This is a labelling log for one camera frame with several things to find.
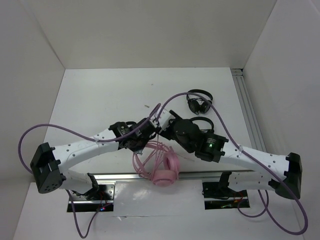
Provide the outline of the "aluminium rail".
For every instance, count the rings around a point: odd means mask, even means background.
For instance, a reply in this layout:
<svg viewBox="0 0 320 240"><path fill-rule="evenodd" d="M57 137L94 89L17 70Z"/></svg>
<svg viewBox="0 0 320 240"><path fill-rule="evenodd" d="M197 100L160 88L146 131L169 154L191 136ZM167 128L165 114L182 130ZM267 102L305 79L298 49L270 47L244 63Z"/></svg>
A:
<svg viewBox="0 0 320 240"><path fill-rule="evenodd" d="M262 132L258 124L258 120L248 92L248 88L245 83L243 71L238 68L232 68L230 71L234 81L235 89L238 95L252 148L259 151L267 152Z"/></svg>
<svg viewBox="0 0 320 240"><path fill-rule="evenodd" d="M252 173L253 171L248 170L223 170L223 171L201 171L201 172L180 172L176 180L170 181L165 180L164 186L169 186L175 184L179 180L201 180L203 182L218 182L222 173ZM94 173L98 184L108 184L108 183L120 183L120 182L149 182L154 184L152 180L148 178L143 178L137 173Z"/></svg>

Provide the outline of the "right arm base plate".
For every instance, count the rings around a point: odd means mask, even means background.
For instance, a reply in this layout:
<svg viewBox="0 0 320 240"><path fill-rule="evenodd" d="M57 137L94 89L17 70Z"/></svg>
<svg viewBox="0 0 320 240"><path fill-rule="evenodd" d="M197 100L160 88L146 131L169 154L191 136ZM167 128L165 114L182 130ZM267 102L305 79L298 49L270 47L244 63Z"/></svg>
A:
<svg viewBox="0 0 320 240"><path fill-rule="evenodd" d="M218 182L203 182L202 195L206 210L250 208L248 193L246 190L235 192L229 188L219 188Z"/></svg>

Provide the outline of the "upper black headphones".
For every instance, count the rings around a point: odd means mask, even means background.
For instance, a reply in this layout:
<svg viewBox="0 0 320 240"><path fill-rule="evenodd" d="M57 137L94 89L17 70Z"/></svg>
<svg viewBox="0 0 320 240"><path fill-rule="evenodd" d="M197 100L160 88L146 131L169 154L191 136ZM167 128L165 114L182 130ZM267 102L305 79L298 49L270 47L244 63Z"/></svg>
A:
<svg viewBox="0 0 320 240"><path fill-rule="evenodd" d="M205 95L207 96L209 99L207 100L210 104L213 103L213 96L211 93L202 90L202 89L191 89L188 91L189 93L196 93L196 94L201 94L201 95ZM196 98L190 98L189 95L186 95L186 100L187 100L187 104L188 107L190 109L190 111L196 115L199 114L206 114L209 109L210 109L210 105L204 101L202 98L200 97L196 97Z"/></svg>

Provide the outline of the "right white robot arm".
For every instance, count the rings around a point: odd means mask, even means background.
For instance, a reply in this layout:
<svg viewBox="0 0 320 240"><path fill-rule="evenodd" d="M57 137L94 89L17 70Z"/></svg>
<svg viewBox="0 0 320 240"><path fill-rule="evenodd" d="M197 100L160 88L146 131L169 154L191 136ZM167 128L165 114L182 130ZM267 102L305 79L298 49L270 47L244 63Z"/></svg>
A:
<svg viewBox="0 0 320 240"><path fill-rule="evenodd" d="M231 164L248 170L245 173L222 173L218 190L223 196L234 191L270 190L286 199L301 197L302 163L296 153L277 155L246 146L235 146L230 139L213 130L203 132L192 119L183 119L172 110L158 111L151 122L157 133L176 141L197 158L219 164Z"/></svg>

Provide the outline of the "aluminium rail front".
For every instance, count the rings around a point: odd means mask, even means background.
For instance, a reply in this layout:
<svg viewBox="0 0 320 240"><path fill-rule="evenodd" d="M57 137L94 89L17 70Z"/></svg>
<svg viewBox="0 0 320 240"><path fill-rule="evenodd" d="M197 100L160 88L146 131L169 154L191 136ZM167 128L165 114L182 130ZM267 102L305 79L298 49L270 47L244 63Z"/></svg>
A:
<svg viewBox="0 0 320 240"><path fill-rule="evenodd" d="M223 171L201 171L201 172L180 172L176 180L170 181L165 180L164 186L169 186L175 184L179 180L201 180L203 182L218 182L222 173L252 173L253 171L248 170L223 170ZM137 173L94 173L98 184L108 184L108 183L120 183L120 182L149 182L154 184L152 180L148 178L143 178Z"/></svg>

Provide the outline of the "aluminium rail right side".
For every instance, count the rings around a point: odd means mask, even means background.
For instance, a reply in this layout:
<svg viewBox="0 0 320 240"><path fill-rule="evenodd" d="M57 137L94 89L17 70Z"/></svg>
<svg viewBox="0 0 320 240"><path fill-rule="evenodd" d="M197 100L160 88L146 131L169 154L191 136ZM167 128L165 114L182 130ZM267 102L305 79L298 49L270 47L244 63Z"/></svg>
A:
<svg viewBox="0 0 320 240"><path fill-rule="evenodd" d="M259 151L267 152L262 132L258 124L258 120L248 92L248 88L245 83L243 71L238 68L232 68L230 71L234 81L235 89L238 95L252 148Z"/></svg>

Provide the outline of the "black headphones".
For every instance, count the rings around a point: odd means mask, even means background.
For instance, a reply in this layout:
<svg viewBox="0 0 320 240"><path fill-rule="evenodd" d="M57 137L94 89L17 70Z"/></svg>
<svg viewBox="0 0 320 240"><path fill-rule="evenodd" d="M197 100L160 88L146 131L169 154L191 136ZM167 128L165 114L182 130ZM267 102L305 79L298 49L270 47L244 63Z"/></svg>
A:
<svg viewBox="0 0 320 240"><path fill-rule="evenodd" d="M209 99L207 100L210 104L213 103L213 96L211 93L202 90L202 89L191 89L188 91L189 93L196 93L196 94L201 94L201 95L205 95L207 96ZM190 98L189 95L186 95L186 100L187 100L187 104L188 107L190 109L190 111L196 115L199 114L206 114L209 109L210 109L210 105L204 101L202 98L200 97L196 97L196 98Z"/></svg>
<svg viewBox="0 0 320 240"><path fill-rule="evenodd" d="M203 116L196 116L189 120L196 124L202 133L215 133L215 125L211 119Z"/></svg>

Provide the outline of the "lower black headphones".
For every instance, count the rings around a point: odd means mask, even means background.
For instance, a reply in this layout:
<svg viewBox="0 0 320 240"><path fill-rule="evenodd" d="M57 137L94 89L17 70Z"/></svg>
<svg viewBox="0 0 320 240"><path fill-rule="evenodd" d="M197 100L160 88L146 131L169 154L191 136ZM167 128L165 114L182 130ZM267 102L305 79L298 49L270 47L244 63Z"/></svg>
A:
<svg viewBox="0 0 320 240"><path fill-rule="evenodd" d="M189 120L196 124L202 133L215 133L215 125L211 119L203 116L196 116Z"/></svg>

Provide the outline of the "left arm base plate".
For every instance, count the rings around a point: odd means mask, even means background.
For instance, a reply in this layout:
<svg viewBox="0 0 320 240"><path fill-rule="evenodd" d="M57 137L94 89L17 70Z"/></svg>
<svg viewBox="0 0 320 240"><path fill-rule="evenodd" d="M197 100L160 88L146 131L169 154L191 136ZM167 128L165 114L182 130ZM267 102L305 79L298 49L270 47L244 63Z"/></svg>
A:
<svg viewBox="0 0 320 240"><path fill-rule="evenodd" d="M99 184L99 190L87 199L74 191L69 191L76 213L113 212L116 185L114 182Z"/></svg>

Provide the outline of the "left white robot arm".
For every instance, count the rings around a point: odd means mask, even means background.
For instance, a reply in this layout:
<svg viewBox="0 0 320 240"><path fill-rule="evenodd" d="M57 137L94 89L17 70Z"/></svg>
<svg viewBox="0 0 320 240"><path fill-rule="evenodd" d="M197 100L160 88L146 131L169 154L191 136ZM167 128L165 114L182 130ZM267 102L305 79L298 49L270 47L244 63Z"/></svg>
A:
<svg viewBox="0 0 320 240"><path fill-rule="evenodd" d="M71 168L96 156L129 149L141 152L155 137L156 127L147 119L138 123L116 122L90 140L52 147L45 142L37 147L30 168L40 194L57 189L72 191L87 200L97 197L100 186L92 173L80 173Z"/></svg>

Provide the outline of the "pink headphones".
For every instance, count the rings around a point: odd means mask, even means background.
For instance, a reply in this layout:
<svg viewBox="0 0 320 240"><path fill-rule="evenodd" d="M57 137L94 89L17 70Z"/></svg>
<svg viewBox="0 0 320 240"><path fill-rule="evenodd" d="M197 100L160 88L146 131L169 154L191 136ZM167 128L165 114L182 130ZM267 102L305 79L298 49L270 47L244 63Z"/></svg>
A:
<svg viewBox="0 0 320 240"><path fill-rule="evenodd" d="M180 173L180 161L172 147L162 142L151 140L146 148L151 153L141 161L137 153L132 154L132 166L135 172L145 179L152 180L155 186L165 186L165 180L177 180Z"/></svg>

